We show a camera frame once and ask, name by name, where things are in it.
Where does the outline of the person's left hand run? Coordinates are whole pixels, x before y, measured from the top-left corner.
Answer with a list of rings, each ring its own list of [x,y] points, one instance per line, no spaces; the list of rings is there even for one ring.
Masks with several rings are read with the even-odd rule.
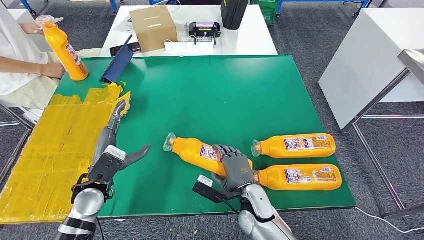
[[[19,26],[27,35],[45,35],[43,30],[36,23],[20,23]]]

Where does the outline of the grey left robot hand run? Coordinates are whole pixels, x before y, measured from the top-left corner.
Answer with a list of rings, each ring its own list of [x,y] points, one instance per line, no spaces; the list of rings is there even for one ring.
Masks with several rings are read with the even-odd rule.
[[[97,163],[97,161],[100,159],[101,154],[106,150],[109,145],[112,145],[114,147],[116,146],[116,136],[122,118],[121,113],[123,113],[127,105],[128,104],[124,99],[120,100],[112,111],[112,115],[109,118],[108,124],[101,130],[94,149],[94,155],[91,163],[92,167]],[[127,155],[123,160],[123,164],[119,170],[122,171],[130,165],[144,158],[148,154],[150,147],[150,144],[144,144],[138,151]]]

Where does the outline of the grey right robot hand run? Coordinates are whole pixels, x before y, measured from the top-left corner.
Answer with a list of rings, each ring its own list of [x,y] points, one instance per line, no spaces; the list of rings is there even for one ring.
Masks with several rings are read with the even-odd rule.
[[[245,154],[232,146],[214,144],[223,164],[225,177],[212,172],[212,179],[225,191],[236,192],[237,189],[254,183],[253,168]]]

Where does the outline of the person's right hand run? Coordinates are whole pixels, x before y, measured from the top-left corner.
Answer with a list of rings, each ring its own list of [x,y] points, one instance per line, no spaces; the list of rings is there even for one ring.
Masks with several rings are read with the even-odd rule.
[[[56,79],[61,79],[65,72],[65,68],[59,62],[41,64],[39,69],[40,75]]]

